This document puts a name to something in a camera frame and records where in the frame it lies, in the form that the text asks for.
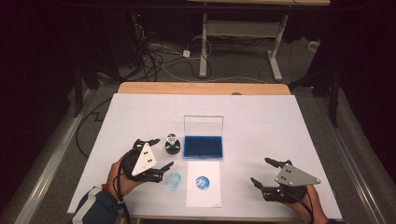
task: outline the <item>white table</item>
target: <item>white table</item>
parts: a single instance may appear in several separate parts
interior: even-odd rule
[[[181,137],[183,145],[183,117],[189,114],[224,116],[221,208],[186,207],[188,160],[182,159],[181,152],[171,156],[164,149],[169,133]],[[320,178],[322,183],[317,190],[325,213],[341,218],[299,106],[291,95],[115,94],[69,213],[74,213],[87,191],[106,182],[112,162],[127,152],[137,138],[162,139],[152,147],[156,168],[170,161],[175,164],[165,173],[163,182],[146,183],[125,197],[133,217],[295,221],[297,217],[289,208],[266,202],[250,181],[254,177],[264,186],[278,186],[274,178],[280,169],[265,163],[264,158],[268,157],[291,160],[296,167]],[[173,173],[181,176],[177,190],[165,181]]]

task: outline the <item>cable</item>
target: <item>cable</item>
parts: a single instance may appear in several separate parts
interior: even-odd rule
[[[142,38],[141,38],[140,44],[138,46],[138,47],[140,47],[142,45],[142,43],[143,43],[143,39],[145,38],[145,30],[143,29],[143,27],[141,25],[139,25],[137,23],[135,23],[134,25],[140,28],[139,29],[139,33],[138,33],[138,35],[136,37],[137,40],[139,39],[140,34],[142,34]]]
[[[142,69],[143,69],[143,64],[142,64],[142,63],[139,63],[139,64],[137,65],[137,67],[134,69],[134,71],[132,71],[131,73],[129,73],[128,75],[126,75],[124,78],[128,79],[128,78],[130,78],[130,77],[133,77],[133,76],[135,76],[136,74],[138,74],[140,71],[142,71]]]
[[[199,36],[199,35],[198,35],[198,36],[196,36],[195,38],[193,38],[193,39],[190,41],[190,43],[192,44],[192,41],[194,41],[194,40],[196,40],[196,39],[199,39],[199,38],[201,38],[201,39],[203,39],[204,41],[206,41],[207,44],[209,45],[209,52],[206,54],[206,57],[207,57],[207,56],[209,56],[210,53],[212,52],[212,45],[210,44],[209,40],[207,40],[206,38],[203,38],[202,36]]]
[[[180,78],[180,77],[175,77],[173,74],[171,74],[168,70],[166,70],[166,68],[162,67],[163,71],[165,71],[169,76],[173,77],[174,79],[180,80],[180,81],[185,81],[185,82],[190,82],[190,83],[205,83],[205,82],[217,82],[217,81],[222,81],[222,80],[227,80],[227,79],[234,79],[234,78],[241,78],[241,79],[249,79],[249,80],[254,80],[260,83],[265,83],[267,84],[267,82],[255,79],[255,78],[251,78],[251,77],[224,77],[224,78],[218,78],[218,79],[212,79],[212,80],[206,80],[206,81],[191,81],[191,80],[187,80],[184,78]]]
[[[174,53],[174,54],[181,55],[181,53],[177,52],[175,49],[172,49],[172,48],[170,48],[170,47],[167,47],[167,46],[165,46],[165,45],[163,45],[163,44],[148,44],[148,46],[150,46],[150,45],[153,45],[153,46],[161,46],[159,49],[152,49],[153,51],[159,51],[159,50],[162,49],[162,48],[166,48],[166,49],[171,49],[172,51],[171,51],[171,52],[162,51],[162,53]]]
[[[294,196],[294,194],[288,192],[287,190],[285,191],[286,195],[291,197],[292,199],[294,199],[297,203],[299,203],[300,205],[303,206],[303,208],[305,208],[305,210],[309,213],[309,216],[311,217],[311,221],[309,222],[309,224],[313,224],[314,223],[314,212],[308,207],[308,205],[306,205],[303,201],[301,201],[299,198],[297,198],[296,196]]]
[[[254,38],[253,42],[251,42],[251,43],[249,43],[249,44],[245,44],[245,43],[242,43],[242,42],[241,42],[241,41],[244,41],[244,39],[236,40],[236,39],[230,38],[229,36],[225,36],[225,39],[224,39],[224,38],[219,38],[219,37],[217,37],[217,36],[212,36],[212,35],[209,36],[209,37],[213,37],[213,38],[215,38],[215,39],[222,40],[222,41],[227,41],[227,43],[230,44],[230,49],[228,50],[228,52],[223,53],[223,54],[215,54],[216,56],[221,56],[221,57],[231,54],[231,53],[233,52],[234,49],[244,49],[244,48],[247,48],[247,47],[257,47],[257,46],[259,46],[259,45],[265,40],[265,38],[257,37],[257,38]],[[222,45],[214,45],[214,44],[212,44],[212,48],[213,48],[213,49],[216,48],[216,47],[227,48],[228,46],[222,46]]]
[[[145,66],[145,69],[144,69],[145,76],[144,76],[143,78],[145,78],[147,81],[149,81],[149,78],[154,77],[154,80],[153,80],[153,81],[155,82],[155,81],[157,81],[157,75],[158,75],[157,68],[160,69],[160,67],[157,67],[157,64],[161,64],[161,63],[162,63],[163,56],[161,56],[161,55],[159,55],[159,54],[157,54],[157,53],[152,53],[152,54],[151,54],[151,53],[149,52],[149,50],[146,52],[145,56],[146,56],[146,58],[145,58],[144,60],[146,60],[146,62],[147,62],[147,61],[151,62],[152,66],[151,66],[151,67]],[[151,71],[153,71],[153,70],[154,70],[154,75],[151,75],[151,76],[150,76],[149,73],[150,73]]]
[[[312,205],[311,195],[309,195],[308,191],[306,192],[306,195],[308,195],[309,203],[311,204],[311,208],[312,208],[312,214],[314,214],[314,206]]]
[[[117,190],[116,190],[116,192],[117,192],[117,195],[119,196],[119,204],[122,206],[122,210],[126,217],[126,223],[132,224],[131,217],[129,216],[128,206],[126,206],[125,200],[123,199],[123,195],[121,193],[121,186],[120,186],[121,169],[124,164],[124,159],[125,159],[126,155],[128,155],[129,153],[130,152],[125,153],[120,160],[119,170],[117,171]]]
[[[274,60],[275,58],[272,58],[269,60],[269,63],[267,63],[265,66],[262,67],[257,73],[259,74],[259,79],[262,79],[262,76],[260,75],[260,71],[264,70],[264,68],[268,67],[268,65],[271,64],[271,61]]]
[[[97,120],[97,113],[98,112],[94,112],[97,108],[99,108],[101,105],[104,105],[106,102],[110,101],[113,97],[110,97],[108,99],[106,99],[105,101],[103,101],[101,104],[99,104],[96,108],[94,108],[82,121],[81,123],[78,125],[77,130],[76,130],[76,144],[77,144],[77,148],[78,151],[85,157],[85,158],[89,158],[89,156],[82,150],[81,145],[79,144],[78,141],[78,134],[79,134],[79,130],[81,129],[82,124],[84,124],[85,120],[87,120],[87,118],[92,115],[92,114],[96,114],[96,119]]]

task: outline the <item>sleeve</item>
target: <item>sleeve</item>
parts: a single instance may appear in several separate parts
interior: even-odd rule
[[[91,189],[78,204],[69,224],[114,224],[121,207],[113,195],[105,189]]]

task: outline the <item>blue stain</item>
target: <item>blue stain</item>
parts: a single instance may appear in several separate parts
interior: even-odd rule
[[[177,190],[179,184],[180,184],[181,176],[179,174],[170,174],[166,178],[166,185],[169,186],[169,188],[173,191]]]
[[[195,183],[198,187],[198,189],[208,189],[209,188],[209,179],[206,176],[199,176],[196,180]]]

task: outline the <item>table leg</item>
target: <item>table leg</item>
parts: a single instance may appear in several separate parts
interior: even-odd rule
[[[207,51],[206,51],[206,38],[207,38],[207,13],[204,13],[204,20],[202,25],[202,50],[201,50],[201,63],[199,66],[199,76],[206,77],[206,63],[207,63]]]
[[[276,81],[281,81],[282,80],[282,76],[280,74],[279,66],[277,65],[277,62],[276,62],[276,53],[277,53],[277,50],[279,48],[280,41],[282,40],[282,35],[283,35],[283,32],[285,31],[286,22],[288,21],[288,17],[289,17],[289,15],[284,15],[282,17],[282,21],[279,24],[279,28],[278,28],[277,33],[276,33],[276,39],[275,39],[275,43],[274,43],[274,48],[273,48],[273,50],[268,50],[267,51],[268,60],[270,61],[271,68],[273,70],[274,78],[275,78]]]

